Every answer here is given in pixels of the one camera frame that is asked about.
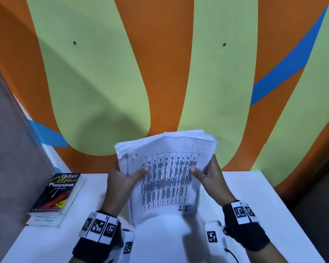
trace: stack of paper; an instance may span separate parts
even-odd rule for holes
[[[200,183],[189,168],[204,169],[217,141],[203,130],[163,133],[115,145],[121,172],[132,175],[149,166],[128,202],[129,219],[136,226],[163,214],[196,213]]]

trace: white table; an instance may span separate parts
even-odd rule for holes
[[[86,184],[61,228],[26,226],[2,263],[69,261],[77,235],[88,214],[100,207],[107,185],[107,174],[83,176]],[[224,172],[224,177],[236,198],[250,205],[272,243],[289,263],[324,263],[261,172]],[[222,209],[201,187],[196,217],[159,216],[136,228],[130,263],[207,262],[203,225],[216,220],[224,224]],[[227,237],[227,245],[240,263],[249,262],[240,244]]]

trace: painted wall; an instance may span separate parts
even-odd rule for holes
[[[75,172],[203,129],[287,199],[329,153],[329,0],[0,0],[0,71]]]

